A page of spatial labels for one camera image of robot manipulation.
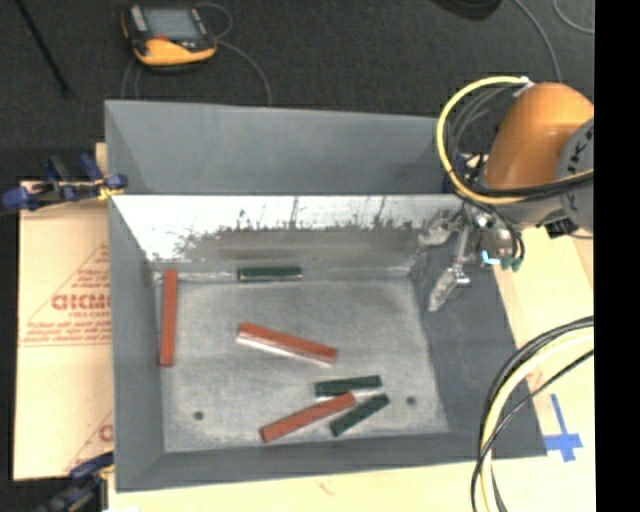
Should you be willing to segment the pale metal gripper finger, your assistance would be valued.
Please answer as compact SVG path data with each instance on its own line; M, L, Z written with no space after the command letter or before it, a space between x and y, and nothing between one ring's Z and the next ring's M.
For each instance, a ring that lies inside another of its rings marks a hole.
M420 246L440 246L448 241L452 231L449 221L442 218L433 218L418 235Z
M447 267L431 290L428 311L439 311L449 299L456 297L462 290L467 289L470 284L470 277L462 267Z

